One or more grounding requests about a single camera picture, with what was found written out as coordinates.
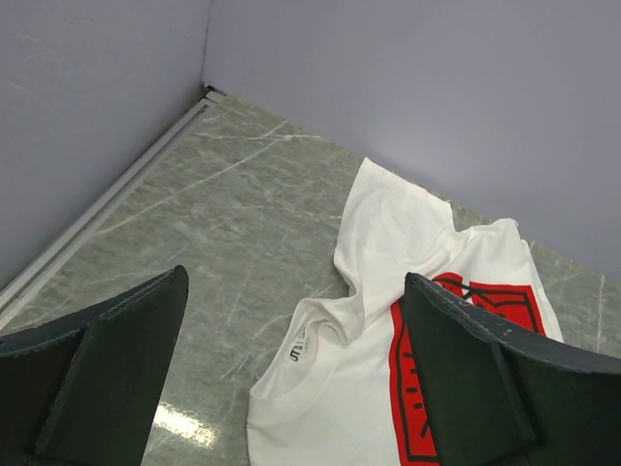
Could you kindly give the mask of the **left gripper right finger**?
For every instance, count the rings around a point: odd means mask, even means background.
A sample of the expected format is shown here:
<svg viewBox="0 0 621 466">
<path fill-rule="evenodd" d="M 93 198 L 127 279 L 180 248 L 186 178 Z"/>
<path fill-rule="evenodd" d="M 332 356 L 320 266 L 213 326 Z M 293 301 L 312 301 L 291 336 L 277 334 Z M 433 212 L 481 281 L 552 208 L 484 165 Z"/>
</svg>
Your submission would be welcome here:
<svg viewBox="0 0 621 466">
<path fill-rule="evenodd" d="M 443 465 L 617 465 L 620 361 L 409 273 L 402 299 Z"/>
</svg>

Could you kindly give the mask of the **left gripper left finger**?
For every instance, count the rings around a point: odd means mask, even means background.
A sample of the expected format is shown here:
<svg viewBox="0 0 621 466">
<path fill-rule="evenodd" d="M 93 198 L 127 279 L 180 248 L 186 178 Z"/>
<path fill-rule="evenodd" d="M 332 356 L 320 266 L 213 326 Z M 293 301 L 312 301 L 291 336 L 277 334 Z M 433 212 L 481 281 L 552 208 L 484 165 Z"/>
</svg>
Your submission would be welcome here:
<svg viewBox="0 0 621 466">
<path fill-rule="evenodd" d="M 188 292 L 188 274 L 177 266 L 2 336 L 2 464 L 140 464 Z"/>
</svg>

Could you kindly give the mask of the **white t-shirt red print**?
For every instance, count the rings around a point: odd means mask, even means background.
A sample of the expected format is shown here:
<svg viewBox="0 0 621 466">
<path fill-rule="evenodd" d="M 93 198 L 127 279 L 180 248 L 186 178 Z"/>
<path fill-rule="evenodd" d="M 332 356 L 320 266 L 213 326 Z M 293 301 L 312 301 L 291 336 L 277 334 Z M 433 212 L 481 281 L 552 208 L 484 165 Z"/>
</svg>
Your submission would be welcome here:
<svg viewBox="0 0 621 466">
<path fill-rule="evenodd" d="M 365 160 L 334 264 L 345 298 L 306 298 L 249 395 L 254 465 L 436 465 L 400 299 L 409 272 L 554 340 L 562 337 L 515 221 L 457 230 L 450 205 Z"/>
</svg>

